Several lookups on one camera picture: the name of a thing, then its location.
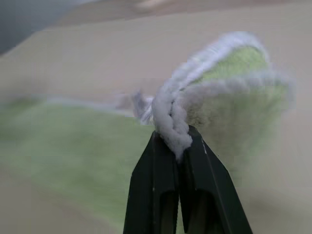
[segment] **light green cloth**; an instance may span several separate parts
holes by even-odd
[[[245,48],[203,80],[266,66],[260,52]],[[208,145],[224,158],[250,155],[279,119],[283,92],[273,87],[206,100],[198,111],[209,120],[201,132]],[[191,113],[188,121],[201,126]],[[90,209],[121,233],[131,172],[153,130],[134,118],[87,107],[19,101],[0,112],[0,163]]]

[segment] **white fuzzy trim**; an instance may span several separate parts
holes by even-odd
[[[189,148],[192,143],[192,139],[188,135],[189,127],[185,122],[186,111],[181,107],[179,100],[180,91],[225,59],[233,50],[246,46],[260,50],[266,62],[270,63],[268,53],[252,34],[247,32],[229,33],[195,54],[187,63],[177,69],[153,100],[152,112],[156,131],[160,133],[168,147],[175,153],[178,161],[181,159],[184,150]],[[218,82],[218,86],[222,87],[223,92],[226,92],[226,81],[220,80]]]

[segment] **beige table surface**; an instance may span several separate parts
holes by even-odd
[[[53,94],[103,101],[138,88],[154,94],[181,62],[219,34],[252,31],[277,67],[296,79],[297,100],[283,117],[275,148],[250,165],[246,188],[238,191],[255,234],[310,234],[311,12],[311,3],[290,3],[48,28],[0,58],[0,98]],[[93,221],[78,228],[81,217],[70,215],[76,211],[58,209],[44,196],[41,201],[26,184],[0,176],[1,233],[110,232]]]

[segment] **microfiber cloth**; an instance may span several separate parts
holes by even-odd
[[[155,98],[133,95],[133,116],[50,99],[3,107],[0,163],[121,233],[131,173],[155,129],[179,161],[191,144],[188,124],[195,126],[236,177],[276,131],[291,87],[254,36],[226,34],[177,69]]]

